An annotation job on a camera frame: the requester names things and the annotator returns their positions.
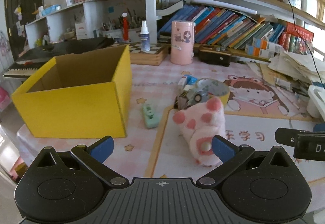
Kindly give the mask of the pink plush paw toy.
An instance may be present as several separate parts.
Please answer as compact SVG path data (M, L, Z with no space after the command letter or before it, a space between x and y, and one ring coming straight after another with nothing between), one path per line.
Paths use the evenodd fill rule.
M212 151L212 139L215 135L226 136L224 106L220 98L214 96L207 102L179 110L172 119L180 128L196 163L204 167L217 166L220 159Z

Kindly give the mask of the grey round tape dispenser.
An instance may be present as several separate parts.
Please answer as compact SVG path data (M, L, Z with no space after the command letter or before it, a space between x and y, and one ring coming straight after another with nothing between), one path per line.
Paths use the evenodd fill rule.
M190 89L187 93L188 103L187 106L194 106L198 103L207 102L209 99L209 94L207 90L200 88Z

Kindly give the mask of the yellow tape roll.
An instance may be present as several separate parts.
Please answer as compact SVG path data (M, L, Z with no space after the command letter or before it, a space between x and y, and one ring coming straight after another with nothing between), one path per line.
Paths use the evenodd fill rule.
M201 78L196 82L195 86L199 91L204 91L211 97L213 95L219 97L223 105L227 105L230 96L230 89L223 82L211 78Z

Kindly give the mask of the white plastic stand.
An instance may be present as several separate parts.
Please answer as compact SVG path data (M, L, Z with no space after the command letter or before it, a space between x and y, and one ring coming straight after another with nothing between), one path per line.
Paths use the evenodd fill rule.
M324 88L311 85L308 89L308 95L310 97L307 112L314 118L325 119L325 97Z

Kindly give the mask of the pink cartoon desk mat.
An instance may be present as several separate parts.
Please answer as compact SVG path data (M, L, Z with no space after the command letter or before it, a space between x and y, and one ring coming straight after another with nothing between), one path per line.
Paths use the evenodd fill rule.
M153 148L150 153L148 165L144 176L153 178L191 177L197 180L200 176L212 170L194 162L190 149L180 130L172 121L175 110L176 86L172 82L161 84L151 83L149 86L150 102L154 103L154 109L159 110L161 119ZM253 116L227 115L226 135L236 144L248 144L256 150L269 150L275 145L275 130L279 127L302 129L312 131L320 121L312 119L307 113L294 117L277 119Z

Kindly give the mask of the yellow cardboard box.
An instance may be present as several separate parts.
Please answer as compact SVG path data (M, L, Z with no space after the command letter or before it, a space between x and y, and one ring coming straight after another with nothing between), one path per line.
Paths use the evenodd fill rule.
M122 45L54 57L12 100L34 137L124 138L131 90L130 52Z

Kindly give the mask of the mint green correction tape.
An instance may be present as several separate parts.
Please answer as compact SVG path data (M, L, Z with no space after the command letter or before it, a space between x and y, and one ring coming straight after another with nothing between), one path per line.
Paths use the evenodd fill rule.
M159 117L150 104L144 103L142 105L142 113L146 128L151 129L158 127L160 122Z

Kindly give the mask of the stack of loose papers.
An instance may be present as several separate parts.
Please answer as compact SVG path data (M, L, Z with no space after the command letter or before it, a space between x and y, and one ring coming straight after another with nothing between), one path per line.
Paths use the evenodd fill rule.
M282 52L269 59L268 67L276 72L287 75L294 80L308 84L324 84L324 62L313 58L311 54L301 55Z

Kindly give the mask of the white blue small box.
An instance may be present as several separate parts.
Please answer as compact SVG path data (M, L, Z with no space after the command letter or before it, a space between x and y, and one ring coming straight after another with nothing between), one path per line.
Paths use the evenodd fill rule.
M188 74L183 75L179 82L178 82L178 86L185 86L185 85L194 85L197 82L197 78Z

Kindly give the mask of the black electronic keyboard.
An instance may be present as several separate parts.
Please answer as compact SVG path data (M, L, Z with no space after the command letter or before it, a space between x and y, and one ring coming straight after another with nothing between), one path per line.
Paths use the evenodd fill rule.
M114 44L113 38L69 40L28 50L3 74L4 78L27 79L50 59L67 54L82 54Z

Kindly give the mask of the wooden chess board box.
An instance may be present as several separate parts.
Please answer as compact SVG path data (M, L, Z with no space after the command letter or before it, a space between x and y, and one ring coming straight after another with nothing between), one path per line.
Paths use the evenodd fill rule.
M140 43L129 44L131 64L159 66L168 56L169 48L169 44L150 44L150 50L142 52Z

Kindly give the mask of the white spray bottle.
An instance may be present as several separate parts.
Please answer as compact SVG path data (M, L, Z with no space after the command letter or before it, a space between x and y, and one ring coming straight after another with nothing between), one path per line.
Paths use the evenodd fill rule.
M146 21L142 21L139 37L141 41L141 52L148 52L150 50L150 32L148 30Z

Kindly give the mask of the pink cylindrical canister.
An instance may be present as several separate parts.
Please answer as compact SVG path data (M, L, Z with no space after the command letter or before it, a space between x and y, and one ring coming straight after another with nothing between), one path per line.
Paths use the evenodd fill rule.
M172 21L171 62L176 65L189 65L194 56L196 24L190 21Z

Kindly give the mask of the red bottle with white cap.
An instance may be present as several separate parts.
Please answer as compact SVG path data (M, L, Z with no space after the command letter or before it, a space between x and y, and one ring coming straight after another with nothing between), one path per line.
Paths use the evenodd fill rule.
M123 40L124 41L129 40L127 16L128 16L128 14L126 12L124 12L122 14L122 27L123 27Z

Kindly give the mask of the white bookshelf unit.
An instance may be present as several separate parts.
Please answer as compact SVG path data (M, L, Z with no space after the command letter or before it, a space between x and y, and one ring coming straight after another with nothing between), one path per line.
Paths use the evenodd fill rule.
M150 30L151 42L156 42L156 22L162 18L156 9L160 6L167 7L180 0L85 0L71 6L66 5L66 0L54 0L61 5L61 9L25 25L26 37L30 48L34 48L36 41L45 33L50 40L59 42L66 29L74 26L77 15L84 16L87 36L94 37L94 31L101 27L108 19L118 18L126 11L135 11L138 15L146 17ZM184 0L188 3L204 0ZM290 5L278 0L210 0L237 5L247 9L248 14L273 16L284 21L296 18L298 21L324 29L324 23L310 14L292 8Z

